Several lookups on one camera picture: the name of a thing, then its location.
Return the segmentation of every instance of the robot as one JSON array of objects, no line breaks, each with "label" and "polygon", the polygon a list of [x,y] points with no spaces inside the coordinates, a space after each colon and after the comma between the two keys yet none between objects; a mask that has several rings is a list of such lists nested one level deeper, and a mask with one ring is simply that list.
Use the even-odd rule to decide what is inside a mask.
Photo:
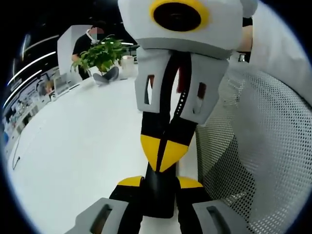
[{"label": "robot", "polygon": [[[175,202],[182,234],[249,233],[242,217],[212,201],[198,181],[177,177],[176,163],[218,101],[227,59],[241,41],[243,17],[254,14],[257,1],[118,0],[118,6],[126,31],[140,45],[135,89],[143,112],[141,144],[149,163],[145,177],[121,181],[109,199],[78,215],[67,233],[137,234],[143,216],[171,218]],[[178,70],[184,85],[170,121]],[[195,109],[200,89],[202,104]]]}]

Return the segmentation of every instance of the white table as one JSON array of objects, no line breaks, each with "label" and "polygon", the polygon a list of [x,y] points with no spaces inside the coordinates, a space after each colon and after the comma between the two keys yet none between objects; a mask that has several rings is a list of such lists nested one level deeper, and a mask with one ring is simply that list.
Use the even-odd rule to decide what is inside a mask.
[{"label": "white table", "polygon": [[[173,91],[175,104],[177,99]],[[86,79],[33,117],[21,133],[15,155],[20,161],[14,171],[15,149],[10,155],[8,174],[22,208],[40,233],[66,232],[79,213],[109,197],[119,181],[145,175],[141,118],[133,78],[102,87]],[[179,174],[197,178],[194,140],[180,161]],[[178,234],[177,216],[145,217],[140,233]]]}]

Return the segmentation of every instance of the yellow panel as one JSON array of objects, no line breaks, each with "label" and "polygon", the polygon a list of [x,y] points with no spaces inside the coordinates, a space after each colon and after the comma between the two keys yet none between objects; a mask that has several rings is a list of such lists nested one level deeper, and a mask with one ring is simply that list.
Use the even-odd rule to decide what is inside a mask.
[{"label": "yellow panel", "polygon": [[141,178],[142,176],[129,177],[119,182],[118,185],[139,187]]},{"label": "yellow panel", "polygon": [[208,18],[209,18],[209,10],[207,7],[202,4],[199,0],[155,0],[152,5],[150,6],[150,17],[151,19],[157,23],[154,19],[154,11],[161,5],[166,4],[166,3],[172,3],[172,2],[177,2],[177,3],[182,3],[185,5],[188,5],[192,8],[194,8],[200,15],[201,23],[200,25],[191,31],[199,30],[202,28],[205,28],[208,25]]},{"label": "yellow panel", "polygon": [[141,135],[141,144],[143,151],[154,171],[156,171],[159,143],[160,139],[158,138]]},{"label": "yellow panel", "polygon": [[189,147],[168,140],[164,157],[161,161],[160,172],[166,171],[169,167],[178,162],[188,151]]},{"label": "yellow panel", "polygon": [[203,187],[201,183],[199,183],[195,179],[187,178],[187,177],[182,177],[178,176],[177,177],[180,182],[180,186],[182,189],[188,189],[188,188],[200,188]]}]

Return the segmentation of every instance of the white wall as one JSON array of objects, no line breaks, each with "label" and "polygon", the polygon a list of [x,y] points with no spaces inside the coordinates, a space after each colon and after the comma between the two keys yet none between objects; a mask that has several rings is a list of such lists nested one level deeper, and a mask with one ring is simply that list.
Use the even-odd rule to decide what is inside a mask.
[{"label": "white wall", "polygon": [[85,34],[91,25],[72,25],[67,31],[58,39],[58,66],[60,75],[66,75],[67,79],[77,83],[82,81],[78,70],[75,72],[70,68],[72,65],[72,54],[75,43],[79,37]]}]

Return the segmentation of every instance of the potted plant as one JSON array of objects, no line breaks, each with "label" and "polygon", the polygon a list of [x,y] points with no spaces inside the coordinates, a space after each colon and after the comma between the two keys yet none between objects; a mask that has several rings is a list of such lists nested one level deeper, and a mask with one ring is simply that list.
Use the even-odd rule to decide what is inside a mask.
[{"label": "potted plant", "polygon": [[104,75],[116,61],[120,61],[126,51],[125,47],[121,44],[122,40],[110,36],[101,40],[98,45],[91,47],[88,51],[83,51],[79,59],[72,64],[74,70],[76,71],[77,66],[81,66],[87,72],[88,69],[96,66]]}]

